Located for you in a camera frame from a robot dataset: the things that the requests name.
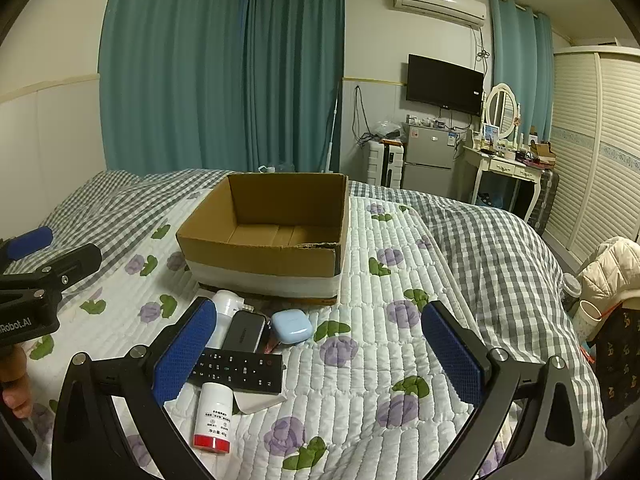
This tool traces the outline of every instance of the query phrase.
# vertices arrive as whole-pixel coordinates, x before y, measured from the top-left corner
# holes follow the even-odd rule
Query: open cardboard box
[[[540,160],[541,164],[553,166],[556,163],[556,154],[551,151],[551,142],[533,142],[530,146],[531,154]]]
[[[346,176],[235,173],[178,229],[196,279],[283,298],[337,295],[349,223]]]

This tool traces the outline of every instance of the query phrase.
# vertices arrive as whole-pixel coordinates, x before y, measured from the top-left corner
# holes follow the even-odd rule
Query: white puffer jacket
[[[640,310],[640,245],[628,238],[617,236],[601,243],[577,277],[582,285],[580,299],[593,303],[601,314],[619,303]],[[605,321],[587,340],[596,336]]]

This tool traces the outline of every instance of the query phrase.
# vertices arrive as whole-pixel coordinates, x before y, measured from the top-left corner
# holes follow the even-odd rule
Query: blue earbuds case
[[[309,318],[297,308],[273,314],[271,327],[275,330],[276,337],[287,345],[309,339],[314,333]]]

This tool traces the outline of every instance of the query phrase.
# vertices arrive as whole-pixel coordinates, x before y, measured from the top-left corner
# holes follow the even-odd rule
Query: air conditioner
[[[479,28],[486,19],[486,5],[477,0],[394,0],[398,9],[427,14],[442,20]]]

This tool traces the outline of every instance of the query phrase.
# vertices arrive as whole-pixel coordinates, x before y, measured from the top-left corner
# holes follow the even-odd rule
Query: finger
[[[14,350],[0,359],[0,383],[10,383],[20,379],[27,370],[27,355],[19,345],[14,345]]]
[[[17,408],[15,408],[14,415],[18,418],[27,418],[28,416],[31,416],[32,411],[33,411],[33,402],[30,399],[22,403]]]
[[[29,378],[24,375],[13,383],[5,384],[2,400],[12,410],[20,408],[25,402],[30,402],[31,385]]]

